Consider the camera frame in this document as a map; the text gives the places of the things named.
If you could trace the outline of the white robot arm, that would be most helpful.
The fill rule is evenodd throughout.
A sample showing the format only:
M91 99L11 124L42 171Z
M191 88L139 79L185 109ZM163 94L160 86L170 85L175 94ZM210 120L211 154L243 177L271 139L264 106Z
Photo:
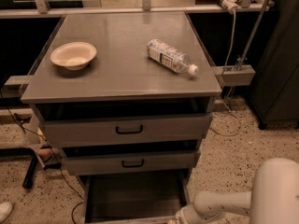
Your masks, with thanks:
M299 163L274 158L257 170L252 190L237 193L199 191L176 212L176 224L208 224L226 213L249 217L249 224L299 224Z

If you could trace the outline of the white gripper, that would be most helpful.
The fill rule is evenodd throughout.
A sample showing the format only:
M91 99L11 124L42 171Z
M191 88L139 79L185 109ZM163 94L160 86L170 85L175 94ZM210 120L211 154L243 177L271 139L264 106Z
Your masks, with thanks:
M199 216L192 204L188 204L178 210L175 214L176 224L198 224Z

